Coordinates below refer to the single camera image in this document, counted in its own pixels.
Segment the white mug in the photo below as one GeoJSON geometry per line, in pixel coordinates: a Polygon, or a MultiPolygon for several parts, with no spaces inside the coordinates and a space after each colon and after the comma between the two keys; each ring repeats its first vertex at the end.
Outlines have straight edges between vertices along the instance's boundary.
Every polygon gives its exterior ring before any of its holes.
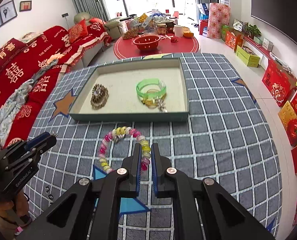
{"type": "Polygon", "coordinates": [[[184,33],[183,26],[174,25],[173,32],[175,37],[183,37],[183,33],[184,33]]]}

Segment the red festive gift box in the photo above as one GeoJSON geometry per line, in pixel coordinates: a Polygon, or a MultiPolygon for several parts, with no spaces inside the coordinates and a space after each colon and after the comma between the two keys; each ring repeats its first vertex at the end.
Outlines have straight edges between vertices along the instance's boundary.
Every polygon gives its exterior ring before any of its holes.
{"type": "Polygon", "coordinates": [[[295,90],[297,78],[276,61],[269,60],[262,82],[277,105],[282,107],[295,90]]]}

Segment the framed wall picture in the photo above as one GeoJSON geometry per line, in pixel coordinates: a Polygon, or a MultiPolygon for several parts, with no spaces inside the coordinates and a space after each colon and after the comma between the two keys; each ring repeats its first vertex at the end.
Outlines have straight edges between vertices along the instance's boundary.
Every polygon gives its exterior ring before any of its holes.
{"type": "Polygon", "coordinates": [[[7,2],[0,6],[0,14],[2,18],[3,24],[9,22],[10,20],[13,20],[17,17],[17,11],[14,4],[14,1],[11,0],[10,2],[7,2]]]}

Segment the red colander bowl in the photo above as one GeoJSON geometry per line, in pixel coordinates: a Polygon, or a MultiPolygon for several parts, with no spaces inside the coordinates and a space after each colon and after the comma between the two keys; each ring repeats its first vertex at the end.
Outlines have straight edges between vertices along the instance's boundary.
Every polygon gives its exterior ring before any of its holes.
{"type": "Polygon", "coordinates": [[[160,36],[158,35],[144,35],[139,36],[133,40],[133,44],[140,51],[152,51],[156,50],[160,41],[160,36]]]}

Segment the light blue crumpled cloth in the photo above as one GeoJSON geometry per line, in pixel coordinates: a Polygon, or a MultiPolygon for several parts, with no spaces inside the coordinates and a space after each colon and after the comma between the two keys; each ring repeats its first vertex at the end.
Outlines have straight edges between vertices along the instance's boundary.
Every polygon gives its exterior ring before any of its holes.
{"type": "Polygon", "coordinates": [[[10,133],[12,123],[27,101],[29,92],[32,91],[34,85],[37,84],[38,79],[50,68],[58,63],[58,59],[53,59],[44,68],[40,69],[33,77],[20,85],[8,97],[2,107],[0,107],[0,151],[5,145],[6,139],[10,133]]]}

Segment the green cardboard box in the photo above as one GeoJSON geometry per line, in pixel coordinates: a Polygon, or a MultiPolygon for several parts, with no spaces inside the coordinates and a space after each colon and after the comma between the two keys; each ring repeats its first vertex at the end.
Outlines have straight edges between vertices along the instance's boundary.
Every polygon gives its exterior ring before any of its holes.
{"type": "Polygon", "coordinates": [[[247,46],[237,46],[236,56],[248,67],[259,66],[260,57],[247,46]]]}

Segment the red round table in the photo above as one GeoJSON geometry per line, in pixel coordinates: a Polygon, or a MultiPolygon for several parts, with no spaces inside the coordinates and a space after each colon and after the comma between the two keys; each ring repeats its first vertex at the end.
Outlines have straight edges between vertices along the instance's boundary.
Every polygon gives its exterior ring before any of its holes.
{"type": "Polygon", "coordinates": [[[195,37],[174,37],[173,35],[160,35],[159,45],[156,50],[140,51],[134,44],[135,38],[117,40],[114,45],[114,54],[118,59],[128,59],[131,57],[148,56],[154,54],[168,53],[196,53],[199,50],[199,44],[195,37]]]}

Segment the red patterned gift box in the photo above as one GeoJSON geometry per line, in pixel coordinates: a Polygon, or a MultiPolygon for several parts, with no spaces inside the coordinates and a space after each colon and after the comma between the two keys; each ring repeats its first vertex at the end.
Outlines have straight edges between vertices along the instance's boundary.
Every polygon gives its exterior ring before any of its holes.
{"type": "Polygon", "coordinates": [[[207,37],[222,38],[222,25],[229,25],[230,7],[221,3],[210,3],[207,37]]]}

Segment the red square pillow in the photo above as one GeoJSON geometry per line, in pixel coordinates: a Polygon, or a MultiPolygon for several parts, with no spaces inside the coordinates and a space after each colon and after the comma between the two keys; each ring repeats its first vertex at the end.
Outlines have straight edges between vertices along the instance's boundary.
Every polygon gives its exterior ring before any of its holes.
{"type": "Polygon", "coordinates": [[[73,27],[71,27],[68,31],[69,33],[69,42],[74,43],[81,37],[85,37],[88,35],[86,20],[83,19],[73,27]]]}

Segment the grey checked blanket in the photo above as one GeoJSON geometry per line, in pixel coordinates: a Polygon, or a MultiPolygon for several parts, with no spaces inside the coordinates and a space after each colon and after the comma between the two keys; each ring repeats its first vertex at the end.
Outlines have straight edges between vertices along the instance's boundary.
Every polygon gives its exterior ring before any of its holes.
{"type": "MultiPolygon", "coordinates": [[[[211,177],[276,235],[282,207],[277,149],[263,112],[234,67],[222,54],[183,53],[189,116],[183,122],[130,122],[161,155],[188,176],[211,177]]],[[[29,136],[57,134],[42,155],[37,175],[26,185],[29,212],[38,217],[82,177],[103,177],[98,150],[117,122],[79,122],[55,113],[55,103],[76,95],[91,69],[65,75],[38,114],[29,136]]]]}

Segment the small red framed picture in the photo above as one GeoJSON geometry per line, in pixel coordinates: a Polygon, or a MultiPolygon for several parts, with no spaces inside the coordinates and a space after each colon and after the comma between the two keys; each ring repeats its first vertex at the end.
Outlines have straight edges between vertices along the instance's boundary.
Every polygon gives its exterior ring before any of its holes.
{"type": "Polygon", "coordinates": [[[20,12],[30,11],[32,9],[32,1],[20,1],[20,12]]]}

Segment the potted green plant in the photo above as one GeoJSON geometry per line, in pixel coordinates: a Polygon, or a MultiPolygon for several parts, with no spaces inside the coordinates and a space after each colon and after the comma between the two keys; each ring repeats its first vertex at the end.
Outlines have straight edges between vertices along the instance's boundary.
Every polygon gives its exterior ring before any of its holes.
{"type": "Polygon", "coordinates": [[[244,32],[245,35],[247,35],[252,40],[254,39],[254,37],[262,36],[262,33],[258,29],[257,25],[251,25],[248,22],[244,22],[244,32]]]}

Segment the green jewelry tray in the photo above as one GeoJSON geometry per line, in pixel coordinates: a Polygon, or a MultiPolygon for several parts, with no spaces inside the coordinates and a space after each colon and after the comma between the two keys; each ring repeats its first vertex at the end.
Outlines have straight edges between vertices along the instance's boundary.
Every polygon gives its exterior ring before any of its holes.
{"type": "Polygon", "coordinates": [[[189,100],[181,61],[162,57],[94,67],[76,93],[69,115],[76,121],[186,121],[189,100]],[[166,112],[146,106],[137,96],[136,85],[150,78],[159,78],[166,84],[166,112]],[[91,106],[91,92],[96,84],[108,89],[108,99],[100,109],[91,106]]]}

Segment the green translucent bangle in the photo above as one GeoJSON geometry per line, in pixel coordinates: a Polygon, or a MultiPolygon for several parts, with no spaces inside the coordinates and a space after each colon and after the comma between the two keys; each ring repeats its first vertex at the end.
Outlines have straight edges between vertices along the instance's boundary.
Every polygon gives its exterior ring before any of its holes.
{"type": "Polygon", "coordinates": [[[142,100],[161,99],[166,95],[167,87],[159,78],[143,79],[136,85],[136,93],[142,100]]]}

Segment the red sofa cover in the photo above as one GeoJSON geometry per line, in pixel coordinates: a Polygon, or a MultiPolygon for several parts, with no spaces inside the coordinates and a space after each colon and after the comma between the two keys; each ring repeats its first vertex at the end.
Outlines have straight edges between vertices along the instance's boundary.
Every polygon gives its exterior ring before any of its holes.
{"type": "Polygon", "coordinates": [[[62,77],[84,62],[86,51],[99,49],[111,42],[104,25],[92,19],[87,24],[88,35],[74,43],[69,42],[69,30],[59,25],[42,33],[28,33],[19,40],[12,38],[0,48],[0,107],[22,83],[31,79],[53,59],[58,63],[46,71],[29,92],[27,101],[17,113],[5,145],[26,140],[47,98],[62,77]]]}

